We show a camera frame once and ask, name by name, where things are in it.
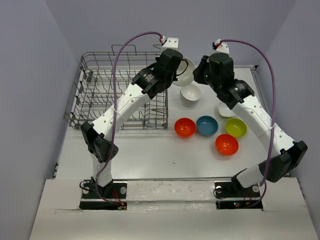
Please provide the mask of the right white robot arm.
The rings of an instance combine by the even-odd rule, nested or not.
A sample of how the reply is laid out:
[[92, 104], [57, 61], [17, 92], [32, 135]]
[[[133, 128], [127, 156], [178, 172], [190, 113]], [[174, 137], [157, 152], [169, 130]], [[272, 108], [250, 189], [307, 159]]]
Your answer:
[[272, 121], [254, 90], [235, 78], [234, 62], [228, 54], [204, 55], [193, 76], [197, 83], [210, 86], [217, 98], [244, 120], [270, 154], [263, 162], [232, 177], [230, 190], [235, 196], [242, 196], [263, 179], [275, 183], [300, 164], [308, 149], [306, 143], [295, 141]]

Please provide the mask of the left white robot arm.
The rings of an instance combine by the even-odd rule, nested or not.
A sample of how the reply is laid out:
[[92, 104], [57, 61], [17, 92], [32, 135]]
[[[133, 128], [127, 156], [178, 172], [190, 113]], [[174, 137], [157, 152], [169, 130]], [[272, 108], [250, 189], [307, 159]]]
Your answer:
[[119, 151], [114, 143], [116, 132], [140, 107], [177, 80], [182, 60], [179, 51], [164, 50], [153, 64], [137, 73], [120, 97], [114, 97], [113, 105], [105, 113], [93, 122], [85, 121], [81, 125], [93, 161], [93, 191], [99, 198], [106, 200], [111, 191], [111, 160]]

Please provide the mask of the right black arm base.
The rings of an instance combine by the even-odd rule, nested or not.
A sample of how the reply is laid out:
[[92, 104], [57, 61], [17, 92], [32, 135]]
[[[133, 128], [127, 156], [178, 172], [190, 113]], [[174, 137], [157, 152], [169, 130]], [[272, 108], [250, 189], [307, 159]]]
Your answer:
[[231, 181], [218, 181], [214, 183], [212, 193], [217, 210], [263, 209], [258, 185], [235, 189]]

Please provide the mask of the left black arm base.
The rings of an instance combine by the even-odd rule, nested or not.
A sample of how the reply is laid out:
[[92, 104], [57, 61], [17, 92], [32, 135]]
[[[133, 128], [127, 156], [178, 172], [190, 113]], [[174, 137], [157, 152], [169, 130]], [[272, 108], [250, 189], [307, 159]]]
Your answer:
[[95, 185], [93, 179], [85, 179], [79, 183], [81, 210], [118, 211], [127, 209], [127, 183], [112, 181], [104, 187]]

